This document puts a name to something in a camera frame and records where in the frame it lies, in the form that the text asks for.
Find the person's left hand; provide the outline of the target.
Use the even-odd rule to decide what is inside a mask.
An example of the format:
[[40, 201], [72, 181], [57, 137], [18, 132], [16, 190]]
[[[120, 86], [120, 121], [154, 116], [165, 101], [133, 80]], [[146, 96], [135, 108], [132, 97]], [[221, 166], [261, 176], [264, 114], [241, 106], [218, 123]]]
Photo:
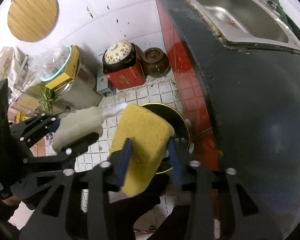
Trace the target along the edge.
[[17, 206], [21, 203], [21, 200], [16, 196], [11, 196], [9, 198], [3, 199], [2, 202], [8, 206]]

